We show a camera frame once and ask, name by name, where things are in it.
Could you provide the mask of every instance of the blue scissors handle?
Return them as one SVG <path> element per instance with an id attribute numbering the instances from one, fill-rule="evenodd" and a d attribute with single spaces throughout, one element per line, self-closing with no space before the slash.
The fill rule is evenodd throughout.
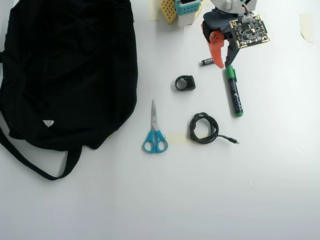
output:
<path id="1" fill-rule="evenodd" d="M 160 149 L 159 148 L 159 144 L 163 143 L 164 148 Z M 147 143 L 151 143 L 151 150 L 147 150 L 146 149 L 146 144 Z M 151 130 L 146 138 L 146 140 L 143 143 L 143 150 L 146 151 L 149 154 L 154 154 L 154 153 L 163 153 L 168 149 L 168 142 L 166 141 L 165 137 L 162 135 L 161 131 L 153 131 Z"/>

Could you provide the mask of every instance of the scissors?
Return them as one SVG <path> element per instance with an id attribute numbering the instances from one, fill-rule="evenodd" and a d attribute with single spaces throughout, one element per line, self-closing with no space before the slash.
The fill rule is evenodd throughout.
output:
<path id="1" fill-rule="evenodd" d="M 159 143 L 163 142 L 164 148 L 159 148 Z M 151 143 L 151 150 L 146 149 L 146 143 Z M 160 154 L 165 152 L 168 149 L 168 142 L 166 141 L 165 137 L 162 135 L 161 131 L 158 127 L 158 120 L 157 120 L 157 111 L 156 111 L 156 103 L 155 100 L 152 100 L 152 107 L 151 107 L 151 130 L 148 134 L 148 137 L 143 143 L 142 149 L 149 154 Z"/>

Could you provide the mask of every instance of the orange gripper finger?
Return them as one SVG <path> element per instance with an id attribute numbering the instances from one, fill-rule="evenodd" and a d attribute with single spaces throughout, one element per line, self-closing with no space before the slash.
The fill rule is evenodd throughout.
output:
<path id="1" fill-rule="evenodd" d="M 210 34 L 210 42 L 208 46 L 213 59 L 213 62 L 221 69 L 224 68 L 224 63 L 221 57 L 221 48 L 225 45 L 225 35 L 219 31 L 213 31 Z"/>

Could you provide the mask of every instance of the white label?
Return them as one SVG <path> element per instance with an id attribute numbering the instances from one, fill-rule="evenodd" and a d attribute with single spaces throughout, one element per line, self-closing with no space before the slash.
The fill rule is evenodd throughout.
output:
<path id="1" fill-rule="evenodd" d="M 50 128 L 55 123 L 55 121 L 52 120 L 43 120 L 43 122 L 48 128 Z"/>

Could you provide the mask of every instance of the scissor blade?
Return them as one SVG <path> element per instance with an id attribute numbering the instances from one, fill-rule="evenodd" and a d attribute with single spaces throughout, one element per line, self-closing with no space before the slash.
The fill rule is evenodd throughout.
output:
<path id="1" fill-rule="evenodd" d="M 158 127 L 158 119 L 157 119 L 157 110 L 156 110 L 156 102 L 152 100 L 152 107 L 151 107 L 151 126 L 155 131 L 159 130 Z"/>

